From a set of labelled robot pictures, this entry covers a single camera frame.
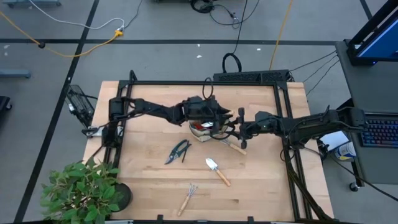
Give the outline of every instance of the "black desk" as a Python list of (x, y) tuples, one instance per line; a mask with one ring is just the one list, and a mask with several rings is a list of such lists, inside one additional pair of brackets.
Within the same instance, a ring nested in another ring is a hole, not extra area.
[[(345, 42), (336, 43), (353, 106), (366, 113), (398, 113), (398, 62), (378, 62), (372, 67), (353, 67)], [(357, 153), (358, 173), (376, 184), (398, 184), (398, 149), (361, 147), (351, 134)]]

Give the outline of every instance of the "pruning shears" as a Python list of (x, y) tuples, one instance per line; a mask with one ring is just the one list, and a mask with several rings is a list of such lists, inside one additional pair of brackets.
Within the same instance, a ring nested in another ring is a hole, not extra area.
[(192, 144), (189, 143), (188, 140), (184, 139), (182, 140), (180, 143), (178, 143), (174, 149), (172, 150), (172, 152), (170, 153), (169, 157), (166, 160), (165, 165), (170, 164), (171, 162), (173, 162), (176, 158), (180, 157), (182, 155), (183, 152), (185, 152), (185, 154), (187, 153), (187, 149), (191, 146)]

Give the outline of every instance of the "keyboard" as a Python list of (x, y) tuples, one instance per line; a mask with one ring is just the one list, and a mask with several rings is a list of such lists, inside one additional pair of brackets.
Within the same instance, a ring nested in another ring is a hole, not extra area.
[(368, 128), (361, 133), (365, 147), (398, 148), (398, 116), (366, 116)]
[(224, 82), (291, 82), (292, 76), (288, 70), (270, 70), (257, 72), (217, 73), (213, 75), (214, 81)]

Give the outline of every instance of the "yellow cable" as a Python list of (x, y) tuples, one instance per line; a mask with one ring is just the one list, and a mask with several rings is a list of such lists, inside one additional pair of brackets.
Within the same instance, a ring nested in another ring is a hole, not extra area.
[[(35, 40), (33, 37), (31, 37), (29, 34), (25, 33), (25, 32), (24, 32), (21, 28), (19, 28), (17, 25), (15, 25), (15, 23), (14, 23), (12, 20), (10, 20), (10, 18), (8, 18), (3, 12), (0, 11), (0, 14), (8, 21), (13, 27), (15, 27), (19, 32), (21, 32), (22, 34), (24, 34), (26, 37), (28, 37), (31, 41), (33, 41), (33, 42), (36, 43), (37, 45), (40, 45), (40, 42), (39, 42), (39, 41)], [(117, 37), (120, 37), (120, 36), (122, 36), (122, 35), (123, 35), (123, 32), (121, 32), (120, 30), (116, 30), (114, 36), (113, 36), (110, 40), (108, 40), (108, 41), (106, 41), (106, 42), (104, 42), (104, 43), (102, 43), (102, 44), (98, 44), (98, 45), (94, 46), (92, 49), (89, 49), (89, 50), (87, 50), (86, 52), (81, 53), (81, 54), (78, 54), (78, 55), (64, 55), (64, 54), (61, 54), (61, 53), (59, 53), (59, 52), (57, 52), (57, 51), (55, 51), (55, 50), (53, 50), (53, 49), (51, 49), (51, 48), (49, 48), (49, 47), (45, 47), (44, 49), (47, 49), (47, 50), (49, 50), (49, 51), (51, 51), (51, 52), (53, 52), (53, 53), (55, 53), (55, 54), (57, 54), (57, 55), (59, 55), (59, 56), (62, 56), (62, 57), (72, 57), (72, 58), (73, 58), (73, 57), (80, 57), (80, 56), (89, 54), (90, 52), (92, 52), (94, 49), (96, 49), (96, 48), (98, 48), (98, 47), (104, 46), (105, 44), (108, 44), (108, 43), (112, 42), (114, 39), (116, 39)]]
[(280, 40), (280, 38), (282, 37), (282, 32), (283, 32), (283, 30), (284, 30), (284, 27), (285, 27), (285, 24), (286, 24), (286, 21), (287, 21), (287, 16), (289, 15), (289, 12), (290, 12), (290, 10), (291, 10), (291, 8), (292, 8), (292, 4), (293, 4), (293, 0), (290, 0), (289, 7), (287, 8), (286, 15), (285, 15), (284, 21), (283, 21), (283, 23), (282, 23), (282, 27), (280, 27), (278, 39), (276, 40), (276, 44), (275, 44), (275, 48), (274, 48), (274, 53), (272, 53), (271, 63), (269, 64), (269, 70), (272, 69), (272, 63), (274, 62), (275, 53), (276, 53), (276, 50), (278, 49), (279, 40)]

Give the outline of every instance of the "wooden handle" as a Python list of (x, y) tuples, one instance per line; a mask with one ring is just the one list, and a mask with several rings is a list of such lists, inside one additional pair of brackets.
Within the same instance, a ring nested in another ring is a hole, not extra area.
[(180, 210), (179, 210), (178, 213), (177, 213), (178, 216), (181, 216), (181, 214), (182, 214), (182, 212), (184, 211), (185, 207), (187, 206), (188, 201), (189, 201), (190, 198), (191, 198), (191, 197), (190, 197), (189, 195), (187, 195), (187, 197), (185, 198), (184, 203), (182, 203), (181, 208), (180, 208)]
[(237, 145), (235, 145), (235, 144), (233, 144), (233, 143), (231, 143), (231, 142), (229, 143), (229, 146), (230, 146), (231, 148), (237, 150), (238, 152), (240, 152), (240, 153), (243, 154), (243, 155), (246, 155), (246, 154), (247, 154), (247, 152), (246, 152), (245, 150), (241, 149), (239, 146), (237, 146)]
[(216, 172), (217, 172), (217, 174), (219, 175), (219, 177), (224, 181), (224, 183), (225, 183), (228, 187), (231, 186), (231, 183), (229, 182), (229, 180), (224, 176), (224, 174), (223, 174), (221, 171), (216, 170)]

